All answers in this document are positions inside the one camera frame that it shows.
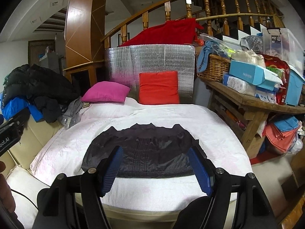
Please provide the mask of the black quilted jacket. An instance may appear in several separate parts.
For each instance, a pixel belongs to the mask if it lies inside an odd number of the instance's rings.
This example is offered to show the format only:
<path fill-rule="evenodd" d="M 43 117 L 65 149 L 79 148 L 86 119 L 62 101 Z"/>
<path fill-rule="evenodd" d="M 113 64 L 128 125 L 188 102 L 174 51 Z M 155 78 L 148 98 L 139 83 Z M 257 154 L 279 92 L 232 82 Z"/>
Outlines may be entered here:
<path fill-rule="evenodd" d="M 110 127 L 95 137 L 82 161 L 82 170 L 98 166 L 109 157 L 116 146 L 123 149 L 123 159 L 118 171 L 121 178 L 173 178 L 193 175 L 187 156 L 199 141 L 181 125 L 171 128 L 153 124 L 135 124 L 116 130 Z"/>

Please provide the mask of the black clothes pile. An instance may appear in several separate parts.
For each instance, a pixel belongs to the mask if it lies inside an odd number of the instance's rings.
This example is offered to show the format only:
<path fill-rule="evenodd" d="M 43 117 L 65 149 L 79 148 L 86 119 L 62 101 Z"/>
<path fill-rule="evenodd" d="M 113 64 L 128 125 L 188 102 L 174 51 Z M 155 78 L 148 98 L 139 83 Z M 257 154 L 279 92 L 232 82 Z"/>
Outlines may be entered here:
<path fill-rule="evenodd" d="M 25 64 L 5 77 L 1 108 L 21 98 L 35 106 L 46 122 L 54 123 L 79 97 L 66 77 L 48 68 Z"/>

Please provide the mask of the blue garment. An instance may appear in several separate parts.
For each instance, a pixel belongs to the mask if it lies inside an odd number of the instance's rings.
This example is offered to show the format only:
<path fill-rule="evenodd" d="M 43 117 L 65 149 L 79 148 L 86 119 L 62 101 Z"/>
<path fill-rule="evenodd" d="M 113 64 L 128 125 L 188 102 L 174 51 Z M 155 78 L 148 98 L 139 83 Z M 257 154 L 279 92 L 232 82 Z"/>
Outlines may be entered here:
<path fill-rule="evenodd" d="M 32 115 L 35 122 L 44 120 L 43 114 L 37 109 L 35 105 L 30 104 L 27 100 L 19 97 L 15 97 L 10 100 L 3 108 L 1 108 L 1 112 L 5 120 L 9 120 L 24 108 L 29 109 L 30 114 Z"/>

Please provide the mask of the white embossed bed blanket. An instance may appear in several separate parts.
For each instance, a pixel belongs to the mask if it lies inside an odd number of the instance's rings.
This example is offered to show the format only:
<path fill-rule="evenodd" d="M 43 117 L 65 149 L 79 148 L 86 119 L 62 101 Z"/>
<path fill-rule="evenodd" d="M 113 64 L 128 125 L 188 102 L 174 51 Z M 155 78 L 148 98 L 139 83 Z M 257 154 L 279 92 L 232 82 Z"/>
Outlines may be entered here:
<path fill-rule="evenodd" d="M 145 106 L 127 98 L 123 104 L 99 103 L 86 110 L 81 121 L 70 129 L 60 129 L 30 164 L 33 175 L 50 185 L 60 173 L 82 173 L 81 163 L 92 140 L 114 127 L 135 124 L 158 127 L 181 125 L 198 139 L 216 167 L 233 175 L 252 171 L 248 155 L 231 128 L 217 114 L 194 104 Z M 115 209 L 172 212 L 184 209 L 203 196 L 195 176 L 174 178 L 116 178 L 102 203 Z"/>

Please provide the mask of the cream leather sofa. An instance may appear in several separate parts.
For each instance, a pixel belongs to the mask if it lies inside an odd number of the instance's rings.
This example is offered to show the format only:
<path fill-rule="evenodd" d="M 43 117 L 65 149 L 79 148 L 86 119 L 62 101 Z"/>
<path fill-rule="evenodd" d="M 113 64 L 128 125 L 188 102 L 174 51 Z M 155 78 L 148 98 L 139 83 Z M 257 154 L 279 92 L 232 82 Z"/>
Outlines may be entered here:
<path fill-rule="evenodd" d="M 12 189 L 18 220 L 24 228 L 32 228 L 37 216 L 37 195 L 49 186 L 36 179 L 30 164 L 46 143 L 60 130 L 59 122 L 35 122 L 30 117 L 19 142 L 1 156 L 6 164 L 3 175 Z"/>

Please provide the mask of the grey garment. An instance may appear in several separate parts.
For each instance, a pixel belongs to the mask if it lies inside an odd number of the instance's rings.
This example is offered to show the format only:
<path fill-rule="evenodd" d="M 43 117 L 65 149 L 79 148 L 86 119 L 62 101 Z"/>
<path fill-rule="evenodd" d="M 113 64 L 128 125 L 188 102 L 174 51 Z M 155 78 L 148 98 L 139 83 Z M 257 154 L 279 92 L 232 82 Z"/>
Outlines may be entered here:
<path fill-rule="evenodd" d="M 80 122 L 80 110 L 82 107 L 83 102 L 81 101 L 81 97 L 78 97 L 63 110 L 64 113 L 58 118 L 58 121 L 66 130 Z"/>

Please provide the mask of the folded coral and blue cloths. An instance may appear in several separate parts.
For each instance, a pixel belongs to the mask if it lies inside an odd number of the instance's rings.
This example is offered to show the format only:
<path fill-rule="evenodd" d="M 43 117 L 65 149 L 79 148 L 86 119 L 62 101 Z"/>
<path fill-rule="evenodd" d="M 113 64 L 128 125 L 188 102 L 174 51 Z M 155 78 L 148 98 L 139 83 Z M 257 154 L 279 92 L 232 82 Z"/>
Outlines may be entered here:
<path fill-rule="evenodd" d="M 301 121 L 295 116 L 282 115 L 267 123 L 263 135 L 274 152 L 285 154 L 296 142 L 301 126 Z"/>

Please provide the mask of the wooden side table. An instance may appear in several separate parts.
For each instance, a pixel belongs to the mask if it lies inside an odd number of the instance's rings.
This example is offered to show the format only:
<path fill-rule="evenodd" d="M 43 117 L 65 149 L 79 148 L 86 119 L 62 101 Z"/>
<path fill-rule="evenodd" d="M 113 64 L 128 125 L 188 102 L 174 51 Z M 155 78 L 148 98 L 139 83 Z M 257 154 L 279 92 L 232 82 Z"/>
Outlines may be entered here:
<path fill-rule="evenodd" d="M 263 139 L 260 139 L 256 132 L 270 114 L 299 115 L 304 113 L 304 107 L 263 102 L 259 98 L 241 94 L 200 74 L 197 76 L 211 91 L 208 108 L 218 113 L 229 125 L 250 159 L 258 155 Z"/>

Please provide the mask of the magenta pillow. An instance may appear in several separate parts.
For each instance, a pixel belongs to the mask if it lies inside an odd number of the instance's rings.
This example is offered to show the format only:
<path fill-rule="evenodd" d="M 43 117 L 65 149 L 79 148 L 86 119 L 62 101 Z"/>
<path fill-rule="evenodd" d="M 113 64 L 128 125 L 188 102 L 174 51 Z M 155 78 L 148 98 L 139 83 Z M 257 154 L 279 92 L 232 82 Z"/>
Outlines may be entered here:
<path fill-rule="evenodd" d="M 81 98 L 82 102 L 125 102 L 130 88 L 116 82 L 102 81 L 92 86 Z"/>

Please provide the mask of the wooden pillar cabinet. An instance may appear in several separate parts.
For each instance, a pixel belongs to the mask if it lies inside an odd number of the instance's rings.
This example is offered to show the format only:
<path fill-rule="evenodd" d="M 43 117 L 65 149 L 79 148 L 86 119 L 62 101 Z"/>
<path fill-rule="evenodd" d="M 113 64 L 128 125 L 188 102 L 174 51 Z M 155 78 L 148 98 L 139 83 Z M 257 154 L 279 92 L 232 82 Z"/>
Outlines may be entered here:
<path fill-rule="evenodd" d="M 69 0 L 66 16 L 66 77 L 85 93 L 103 74 L 106 0 Z"/>

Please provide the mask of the white tissue pack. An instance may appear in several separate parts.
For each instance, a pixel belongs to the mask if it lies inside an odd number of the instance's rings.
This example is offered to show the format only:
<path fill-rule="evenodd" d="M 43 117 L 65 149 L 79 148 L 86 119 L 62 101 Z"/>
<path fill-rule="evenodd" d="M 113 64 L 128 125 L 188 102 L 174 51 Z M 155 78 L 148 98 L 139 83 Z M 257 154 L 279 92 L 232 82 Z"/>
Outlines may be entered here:
<path fill-rule="evenodd" d="M 255 96 L 256 93 L 256 86 L 230 74 L 223 76 L 223 84 L 243 95 Z"/>

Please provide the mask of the blue fashion box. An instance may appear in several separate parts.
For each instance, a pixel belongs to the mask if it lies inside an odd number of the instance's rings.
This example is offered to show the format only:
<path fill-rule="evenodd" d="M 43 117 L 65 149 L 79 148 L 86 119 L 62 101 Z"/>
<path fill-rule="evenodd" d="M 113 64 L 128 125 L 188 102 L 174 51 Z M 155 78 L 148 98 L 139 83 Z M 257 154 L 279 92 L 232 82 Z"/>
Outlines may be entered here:
<path fill-rule="evenodd" d="M 254 86 L 273 91 L 275 85 L 283 85 L 278 75 L 258 65 L 231 60 L 229 74 Z"/>

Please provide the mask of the silver foil insulation board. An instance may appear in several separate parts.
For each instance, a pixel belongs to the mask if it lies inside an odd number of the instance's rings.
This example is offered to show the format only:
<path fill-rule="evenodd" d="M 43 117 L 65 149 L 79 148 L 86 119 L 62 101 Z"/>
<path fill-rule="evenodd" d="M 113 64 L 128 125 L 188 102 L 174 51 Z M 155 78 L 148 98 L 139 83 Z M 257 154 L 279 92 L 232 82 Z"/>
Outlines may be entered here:
<path fill-rule="evenodd" d="M 195 47 L 177 44 L 146 44 L 109 48 L 105 51 L 109 80 L 131 88 L 130 96 L 138 99 L 139 74 L 176 71 L 181 103 L 193 102 Z"/>

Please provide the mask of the light blue bin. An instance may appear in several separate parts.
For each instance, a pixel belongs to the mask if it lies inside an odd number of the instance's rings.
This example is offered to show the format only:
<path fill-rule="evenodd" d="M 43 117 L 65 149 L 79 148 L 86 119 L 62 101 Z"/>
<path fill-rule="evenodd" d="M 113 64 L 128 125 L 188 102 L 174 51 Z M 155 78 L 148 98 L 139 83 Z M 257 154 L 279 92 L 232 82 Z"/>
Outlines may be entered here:
<path fill-rule="evenodd" d="M 297 106 L 301 96 L 304 77 L 293 67 L 290 66 L 290 77 L 287 87 L 285 104 Z"/>

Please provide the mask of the wicker basket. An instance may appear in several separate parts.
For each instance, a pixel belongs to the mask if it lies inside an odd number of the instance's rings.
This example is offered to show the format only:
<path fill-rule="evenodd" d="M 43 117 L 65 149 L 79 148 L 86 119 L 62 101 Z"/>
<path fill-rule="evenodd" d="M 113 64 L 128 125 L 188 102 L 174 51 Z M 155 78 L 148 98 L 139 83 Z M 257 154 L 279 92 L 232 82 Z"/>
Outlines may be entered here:
<path fill-rule="evenodd" d="M 208 57 L 207 68 L 197 76 L 203 80 L 208 79 L 209 81 L 222 82 L 223 76 L 229 73 L 231 60 L 210 54 Z"/>

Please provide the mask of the red pillow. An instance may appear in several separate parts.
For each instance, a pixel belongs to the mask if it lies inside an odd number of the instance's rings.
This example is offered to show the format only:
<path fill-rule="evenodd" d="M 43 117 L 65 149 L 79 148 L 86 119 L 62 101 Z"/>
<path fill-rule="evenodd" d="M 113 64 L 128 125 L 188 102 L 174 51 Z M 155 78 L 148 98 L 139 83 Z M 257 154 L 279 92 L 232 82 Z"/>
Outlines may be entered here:
<path fill-rule="evenodd" d="M 139 74 L 139 103 L 143 105 L 180 104 L 176 71 Z"/>

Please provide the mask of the red snack bag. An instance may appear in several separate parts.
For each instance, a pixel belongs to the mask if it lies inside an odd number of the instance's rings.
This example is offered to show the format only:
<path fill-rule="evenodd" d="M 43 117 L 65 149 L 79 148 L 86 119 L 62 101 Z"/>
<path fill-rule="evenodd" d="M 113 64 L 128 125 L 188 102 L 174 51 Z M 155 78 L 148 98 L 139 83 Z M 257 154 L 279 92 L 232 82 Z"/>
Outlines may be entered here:
<path fill-rule="evenodd" d="M 280 60 L 278 57 L 263 54 L 263 58 L 266 68 L 277 74 L 278 78 L 283 83 L 279 84 L 278 91 L 276 92 L 276 101 L 277 104 L 284 105 L 290 78 L 290 67 L 285 61 Z"/>

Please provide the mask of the light blue cloth in basket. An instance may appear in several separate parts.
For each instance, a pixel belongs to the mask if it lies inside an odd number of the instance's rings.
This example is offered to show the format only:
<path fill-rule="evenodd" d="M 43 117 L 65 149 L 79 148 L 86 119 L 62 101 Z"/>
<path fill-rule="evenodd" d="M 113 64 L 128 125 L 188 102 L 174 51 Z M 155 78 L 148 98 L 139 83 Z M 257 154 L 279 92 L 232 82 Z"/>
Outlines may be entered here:
<path fill-rule="evenodd" d="M 220 42 L 214 40 L 208 40 L 205 42 L 202 47 L 198 58 L 197 58 L 197 73 L 204 72 L 207 68 L 209 55 L 213 54 L 216 56 L 221 56 L 229 59 L 229 55 L 227 51 L 225 51 L 225 47 Z"/>

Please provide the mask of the clear plastic storage box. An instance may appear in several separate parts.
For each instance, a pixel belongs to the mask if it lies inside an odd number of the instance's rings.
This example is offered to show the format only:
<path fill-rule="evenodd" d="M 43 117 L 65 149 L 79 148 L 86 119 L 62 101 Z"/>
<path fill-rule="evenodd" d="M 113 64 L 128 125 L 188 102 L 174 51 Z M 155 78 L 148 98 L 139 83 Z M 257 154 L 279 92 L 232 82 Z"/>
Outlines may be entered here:
<path fill-rule="evenodd" d="M 285 61 L 303 76 L 304 49 L 288 28 L 263 28 L 263 53 Z"/>

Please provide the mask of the red blanket on railing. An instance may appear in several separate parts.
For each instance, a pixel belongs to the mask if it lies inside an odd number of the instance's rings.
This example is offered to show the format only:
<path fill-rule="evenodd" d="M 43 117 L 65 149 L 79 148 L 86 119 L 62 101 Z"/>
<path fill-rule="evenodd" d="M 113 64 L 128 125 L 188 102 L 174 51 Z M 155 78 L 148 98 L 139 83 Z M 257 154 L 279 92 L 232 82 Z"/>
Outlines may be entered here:
<path fill-rule="evenodd" d="M 144 44 L 192 44 L 197 40 L 196 30 L 203 30 L 195 18 L 166 21 L 164 24 L 143 30 L 121 44 L 121 47 Z"/>

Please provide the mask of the wooden stair railing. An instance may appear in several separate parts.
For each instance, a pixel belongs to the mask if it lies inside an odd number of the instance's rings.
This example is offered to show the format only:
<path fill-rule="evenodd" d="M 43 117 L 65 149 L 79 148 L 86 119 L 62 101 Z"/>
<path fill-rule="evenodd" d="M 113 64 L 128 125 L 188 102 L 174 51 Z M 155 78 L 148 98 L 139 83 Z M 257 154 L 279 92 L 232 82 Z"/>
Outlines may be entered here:
<path fill-rule="evenodd" d="M 284 27 L 283 13 L 271 0 L 163 0 L 119 23 L 102 38 L 102 43 L 110 48 L 115 35 L 120 36 L 119 45 L 127 42 L 128 26 L 141 20 L 146 30 L 151 25 L 149 19 L 158 11 L 162 22 L 194 18 L 202 22 L 207 34 L 212 36 L 231 36 L 233 30 L 248 31 L 256 24 Z"/>

